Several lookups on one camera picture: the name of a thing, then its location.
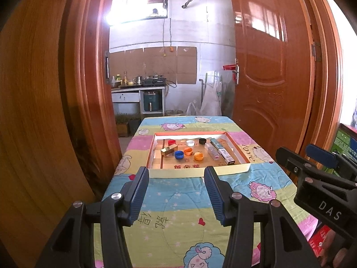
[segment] white table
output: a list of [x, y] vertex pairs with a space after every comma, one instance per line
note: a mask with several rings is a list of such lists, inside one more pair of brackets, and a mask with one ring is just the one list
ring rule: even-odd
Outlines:
[[[145, 111], [144, 109], [144, 92], [147, 91], [161, 91], [162, 94], [162, 110], [159, 111]], [[166, 112], [166, 87], [128, 87], [128, 88], [112, 88], [112, 102], [113, 103], [139, 103], [141, 118], [147, 117], [150, 114], [162, 114], [165, 116]]]

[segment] blue cartoon sheep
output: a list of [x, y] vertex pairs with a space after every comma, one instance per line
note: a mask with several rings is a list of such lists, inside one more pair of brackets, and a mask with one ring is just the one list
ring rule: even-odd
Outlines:
[[184, 268], [222, 268], [224, 256], [211, 243], [197, 243], [186, 252]]

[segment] colorful patterned tablecloth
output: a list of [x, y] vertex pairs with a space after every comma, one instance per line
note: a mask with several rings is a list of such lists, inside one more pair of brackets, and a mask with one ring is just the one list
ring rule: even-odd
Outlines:
[[[119, 162], [104, 198], [120, 191], [145, 166], [156, 132], [227, 131], [242, 147], [251, 164], [248, 172], [223, 175], [251, 200], [280, 200], [307, 239], [316, 228], [317, 219], [293, 202], [296, 187], [244, 131], [227, 117], [155, 117], [142, 121]], [[150, 178], [138, 220], [125, 228], [126, 243], [133, 267], [220, 268], [227, 249], [230, 227], [216, 220], [202, 178]], [[259, 261], [260, 227], [254, 225], [252, 264]], [[103, 267], [100, 226], [95, 226], [96, 267]]]

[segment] flower pot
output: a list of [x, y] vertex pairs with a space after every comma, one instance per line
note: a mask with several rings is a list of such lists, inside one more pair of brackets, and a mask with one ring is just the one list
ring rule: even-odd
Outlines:
[[116, 131], [118, 133], [118, 137], [129, 137], [129, 126], [128, 123], [117, 124]]
[[136, 131], [138, 130], [139, 126], [141, 124], [141, 120], [137, 119], [137, 120], [130, 120], [129, 121], [129, 129], [130, 129], [130, 134], [132, 136], [135, 135]]

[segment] gas stove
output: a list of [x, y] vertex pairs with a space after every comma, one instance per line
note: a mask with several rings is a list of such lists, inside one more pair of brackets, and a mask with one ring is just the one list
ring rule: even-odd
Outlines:
[[166, 85], [166, 78], [162, 75], [147, 76], [143, 80], [144, 86], [164, 86]]

